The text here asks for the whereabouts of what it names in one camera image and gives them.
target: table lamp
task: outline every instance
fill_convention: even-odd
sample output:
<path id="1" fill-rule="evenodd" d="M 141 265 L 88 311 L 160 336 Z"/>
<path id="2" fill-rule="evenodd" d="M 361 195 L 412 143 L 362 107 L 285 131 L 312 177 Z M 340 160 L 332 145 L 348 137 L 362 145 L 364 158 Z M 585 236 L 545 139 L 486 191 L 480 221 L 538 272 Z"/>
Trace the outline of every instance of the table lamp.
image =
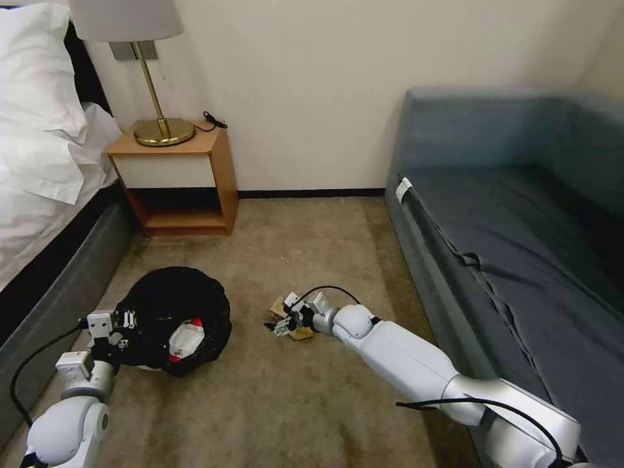
<path id="1" fill-rule="evenodd" d="M 184 31 L 173 0 L 69 0 L 80 39 L 97 42 L 131 42 L 141 63 L 156 120 L 141 122 L 135 139 L 146 146 L 171 146 L 195 135 L 195 126 L 179 118 L 165 118 L 139 41 L 166 39 Z"/>

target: wall outlet plate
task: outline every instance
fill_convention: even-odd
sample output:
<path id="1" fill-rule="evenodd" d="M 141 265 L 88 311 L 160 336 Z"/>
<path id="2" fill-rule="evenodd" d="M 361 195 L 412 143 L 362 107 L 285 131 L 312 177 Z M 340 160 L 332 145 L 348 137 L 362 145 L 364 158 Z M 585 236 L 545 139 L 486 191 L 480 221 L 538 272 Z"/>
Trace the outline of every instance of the wall outlet plate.
<path id="1" fill-rule="evenodd" d="M 127 61 L 136 60 L 135 52 L 132 50 L 132 43 L 130 42 L 109 42 L 110 50 L 112 51 L 115 60 Z M 156 46 L 154 41 L 141 41 L 139 42 L 141 49 L 143 50 L 143 56 L 146 60 L 158 60 L 158 54 L 156 54 Z"/>

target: red and white wrapper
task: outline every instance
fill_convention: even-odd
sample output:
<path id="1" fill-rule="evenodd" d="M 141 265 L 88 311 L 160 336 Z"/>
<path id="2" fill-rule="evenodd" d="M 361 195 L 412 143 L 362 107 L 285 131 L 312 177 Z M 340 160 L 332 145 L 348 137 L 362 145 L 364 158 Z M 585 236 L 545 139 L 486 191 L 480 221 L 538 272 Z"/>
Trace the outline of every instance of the red and white wrapper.
<path id="1" fill-rule="evenodd" d="M 193 354 L 203 341 L 202 321 L 198 318 L 190 323 L 180 325 L 169 338 L 169 360 L 178 362 Z"/>

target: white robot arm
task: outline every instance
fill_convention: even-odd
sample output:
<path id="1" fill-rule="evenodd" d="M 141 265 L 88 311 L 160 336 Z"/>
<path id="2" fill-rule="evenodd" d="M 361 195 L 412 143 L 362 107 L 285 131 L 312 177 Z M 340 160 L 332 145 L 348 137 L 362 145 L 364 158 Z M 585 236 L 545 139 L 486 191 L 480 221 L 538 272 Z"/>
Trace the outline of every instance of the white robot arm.
<path id="1" fill-rule="evenodd" d="M 35 420 L 28 433 L 20 468 L 94 468 L 109 427 L 108 401 L 118 365 L 111 351 L 113 321 L 109 311 L 86 318 L 91 352 L 66 352 L 57 361 L 63 377 L 61 401 Z"/>
<path id="2" fill-rule="evenodd" d="M 580 425 L 554 406 L 502 379 L 462 376 L 440 349 L 393 322 L 378 319 L 362 305 L 337 309 L 322 293 L 305 301 L 292 293 L 285 305 L 290 316 L 272 327 L 274 334 L 311 326 L 357 352 L 382 378 L 419 402 L 415 407 L 435 406 L 462 424 L 487 425 L 486 449 L 496 465 L 571 465 Z M 91 352 L 65 353 L 57 362 L 65 381 L 62 400 L 34 422 L 21 467 L 93 468 L 96 464 L 109 426 L 107 403 L 118 364 L 109 352 L 116 348 L 111 314 L 96 311 L 89 314 L 87 323 L 93 339 Z M 439 401 L 466 398 L 471 401 Z"/>
<path id="3" fill-rule="evenodd" d="M 393 387 L 421 402 L 414 407 L 439 408 L 467 426 L 487 425 L 486 450 L 495 465 L 567 467 L 574 460 L 580 424 L 511 382 L 462 376 L 440 349 L 394 322 L 380 320 L 363 305 L 337 309 L 320 292 L 305 301 L 291 293 L 285 306 L 290 316 L 276 324 L 274 334 L 311 326 L 357 352 Z M 471 401 L 439 402 L 457 398 Z"/>

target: lamp shade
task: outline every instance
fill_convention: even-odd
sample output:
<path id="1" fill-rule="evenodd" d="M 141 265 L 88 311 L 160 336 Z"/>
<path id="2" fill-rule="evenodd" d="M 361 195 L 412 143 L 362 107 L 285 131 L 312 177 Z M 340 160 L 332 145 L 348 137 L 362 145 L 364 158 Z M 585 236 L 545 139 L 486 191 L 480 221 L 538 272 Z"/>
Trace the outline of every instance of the lamp shade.
<path id="1" fill-rule="evenodd" d="M 166 39 L 184 31 L 173 0 L 69 0 L 80 39 L 132 42 Z"/>

